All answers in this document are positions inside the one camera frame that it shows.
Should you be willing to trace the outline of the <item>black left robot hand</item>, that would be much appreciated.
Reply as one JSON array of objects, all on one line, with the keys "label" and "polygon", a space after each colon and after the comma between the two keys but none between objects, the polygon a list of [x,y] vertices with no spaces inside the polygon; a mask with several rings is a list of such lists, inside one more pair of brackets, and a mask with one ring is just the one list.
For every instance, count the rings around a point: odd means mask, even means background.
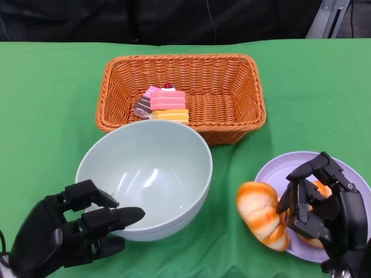
[{"label": "black left robot hand", "polygon": [[30,211],[8,255],[9,268],[16,277],[47,277],[110,257],[124,250],[125,240],[109,234],[144,216],[142,208],[120,208],[92,180],[69,185]]}]

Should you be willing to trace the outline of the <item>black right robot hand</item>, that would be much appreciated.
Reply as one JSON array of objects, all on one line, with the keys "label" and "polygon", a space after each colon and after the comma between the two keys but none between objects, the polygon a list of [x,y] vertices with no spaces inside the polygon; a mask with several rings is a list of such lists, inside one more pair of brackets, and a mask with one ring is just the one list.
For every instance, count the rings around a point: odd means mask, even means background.
[{"label": "black right robot hand", "polygon": [[318,239],[333,264],[355,267],[368,243],[363,197],[343,168],[326,152],[294,169],[287,177],[277,213],[290,211],[287,226],[308,239]]}]

